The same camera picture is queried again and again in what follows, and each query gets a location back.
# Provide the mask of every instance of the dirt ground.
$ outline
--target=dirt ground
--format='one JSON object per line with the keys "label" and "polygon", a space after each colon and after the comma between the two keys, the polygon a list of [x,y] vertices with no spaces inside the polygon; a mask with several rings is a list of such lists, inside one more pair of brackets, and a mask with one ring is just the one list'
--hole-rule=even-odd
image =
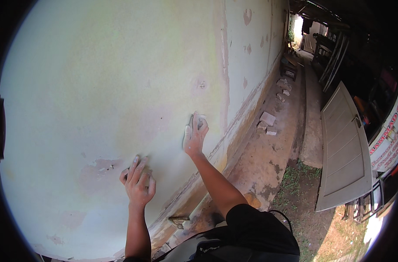
{"label": "dirt ground", "polygon": [[[358,261],[367,249],[363,244],[366,223],[342,221],[344,206],[315,212],[320,179],[321,169],[289,160],[271,209],[291,221],[301,261]],[[275,215],[289,227],[281,215]]]}

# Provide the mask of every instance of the black sleeve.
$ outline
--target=black sleeve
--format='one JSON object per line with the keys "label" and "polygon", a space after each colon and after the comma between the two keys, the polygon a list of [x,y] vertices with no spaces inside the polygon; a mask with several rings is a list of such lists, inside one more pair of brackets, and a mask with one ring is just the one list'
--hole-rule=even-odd
{"label": "black sleeve", "polygon": [[227,213],[227,225],[237,246],[263,252],[300,254],[292,233],[269,212],[260,212],[250,205],[240,204]]}
{"label": "black sleeve", "polygon": [[146,260],[139,257],[127,257],[123,262],[146,262]]}

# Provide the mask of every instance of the cable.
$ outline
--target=cable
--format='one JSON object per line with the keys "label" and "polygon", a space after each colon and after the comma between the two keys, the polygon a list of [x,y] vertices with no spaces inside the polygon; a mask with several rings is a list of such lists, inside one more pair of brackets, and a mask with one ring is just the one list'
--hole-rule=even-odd
{"label": "cable", "polygon": [[292,232],[292,225],[291,225],[291,222],[290,222],[289,219],[285,216],[284,213],[280,212],[279,210],[275,210],[275,209],[269,210],[268,212],[277,212],[277,213],[281,214],[281,215],[286,219],[286,221],[288,221],[289,229],[291,230],[292,235],[294,234],[294,233]]}

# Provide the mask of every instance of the white wall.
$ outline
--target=white wall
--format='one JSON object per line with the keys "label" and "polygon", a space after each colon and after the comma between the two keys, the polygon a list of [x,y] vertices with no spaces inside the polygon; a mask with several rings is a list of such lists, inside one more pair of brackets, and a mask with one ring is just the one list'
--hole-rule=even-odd
{"label": "white wall", "polygon": [[223,170],[244,120],[235,116],[247,98],[246,110],[255,107],[280,52],[286,8],[266,0],[38,1],[0,85],[3,189],[34,250],[69,261],[121,256],[128,198],[120,172],[136,154],[150,157],[150,225],[197,171],[182,150],[195,110],[210,126],[205,154],[222,141],[210,158]]}

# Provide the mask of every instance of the person's right hand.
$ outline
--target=person's right hand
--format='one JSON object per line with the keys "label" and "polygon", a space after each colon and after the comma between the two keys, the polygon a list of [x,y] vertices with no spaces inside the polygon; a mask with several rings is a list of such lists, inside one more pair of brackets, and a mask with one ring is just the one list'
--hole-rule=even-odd
{"label": "person's right hand", "polygon": [[209,130],[208,123],[205,119],[201,119],[203,125],[198,130],[198,113],[193,114],[193,118],[184,130],[183,149],[191,158],[199,156],[202,153],[203,140]]}
{"label": "person's right hand", "polygon": [[138,159],[139,156],[136,156],[130,168],[122,171],[119,180],[125,186],[126,193],[128,194],[129,207],[137,211],[142,211],[155,195],[156,182],[151,172],[142,173],[148,158],[144,157],[137,166]]}

